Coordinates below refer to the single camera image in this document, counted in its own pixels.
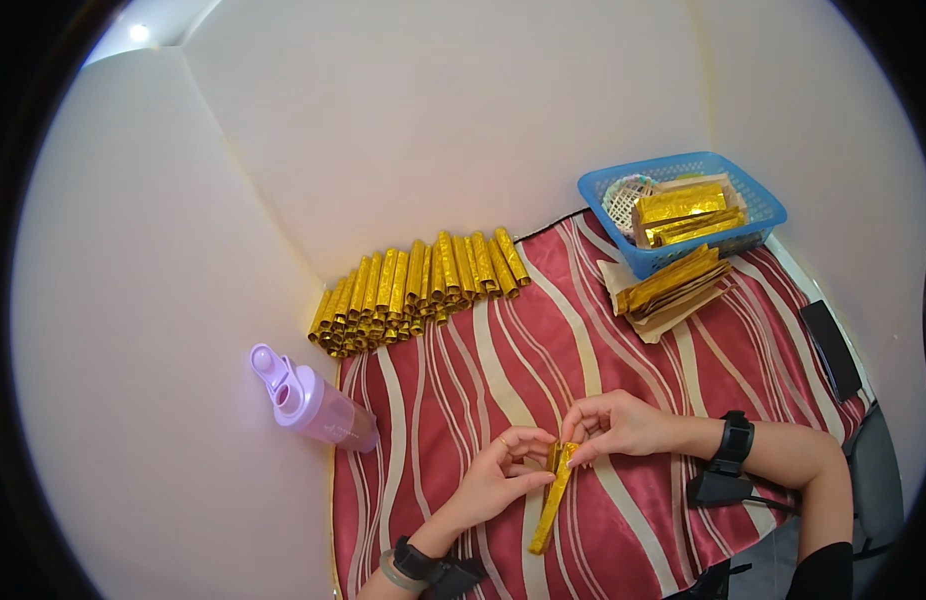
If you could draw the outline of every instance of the black sleeve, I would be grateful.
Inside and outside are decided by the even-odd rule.
[[[800,562],[786,600],[850,600],[853,597],[853,545],[823,546]]]

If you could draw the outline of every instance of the cable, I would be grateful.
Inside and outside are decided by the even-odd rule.
[[[762,502],[771,509],[779,509],[781,511],[786,511],[791,515],[799,515],[800,511],[796,510],[793,506],[789,504],[784,504],[782,502],[777,502],[776,500],[770,500],[769,498],[760,498],[759,496],[749,495],[745,498],[740,498],[740,500],[753,500],[754,502]]]

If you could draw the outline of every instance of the smartphone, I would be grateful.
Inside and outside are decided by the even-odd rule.
[[[816,347],[836,400],[840,404],[850,400],[864,386],[830,309],[823,300],[817,300],[800,309],[800,318]]]

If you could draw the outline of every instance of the hand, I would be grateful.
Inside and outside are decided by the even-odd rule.
[[[589,465],[610,452],[646,456],[672,451],[678,420],[628,391],[615,390],[573,402],[563,418],[561,439],[581,443],[571,467]],[[589,439],[583,441],[586,434]]]
[[[521,496],[553,483],[555,476],[524,464],[547,463],[556,436],[537,427],[510,427],[472,460],[456,493],[438,513],[451,516],[461,529],[488,522]]]

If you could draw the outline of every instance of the red and white striped fabric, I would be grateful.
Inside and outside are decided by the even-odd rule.
[[[644,344],[612,314],[597,260],[623,260],[589,211],[517,245],[533,284],[479,302],[421,338],[344,362],[343,391],[377,417],[378,448],[338,450],[332,527],[340,590],[356,596],[379,556],[454,492],[475,454],[511,425],[559,432],[575,399],[625,389],[669,413],[829,431],[843,442],[868,408],[834,402],[797,309],[807,299],[765,248],[731,258],[737,287]],[[612,455],[577,470],[545,556],[527,552],[541,493],[457,541],[489,577],[474,598],[656,599],[769,534],[779,510],[746,503],[691,510],[694,460]],[[793,501],[785,489],[758,492]]]

